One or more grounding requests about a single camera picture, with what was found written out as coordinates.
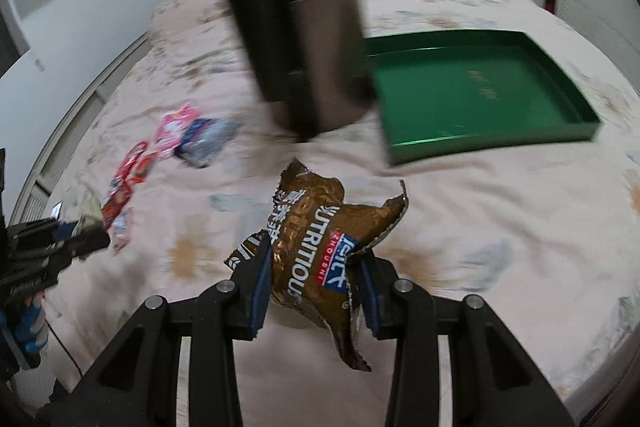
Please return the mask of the blue gloved operator hand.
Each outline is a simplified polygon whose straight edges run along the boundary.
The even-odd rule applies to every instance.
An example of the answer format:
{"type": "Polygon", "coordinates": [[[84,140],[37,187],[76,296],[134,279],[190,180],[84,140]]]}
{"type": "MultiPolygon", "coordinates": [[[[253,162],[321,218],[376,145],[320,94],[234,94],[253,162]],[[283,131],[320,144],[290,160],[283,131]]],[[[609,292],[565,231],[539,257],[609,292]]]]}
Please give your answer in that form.
{"type": "Polygon", "coordinates": [[[1,326],[28,355],[39,355],[48,342],[49,327],[42,307],[43,293],[25,299],[22,305],[1,311],[1,326]]]}

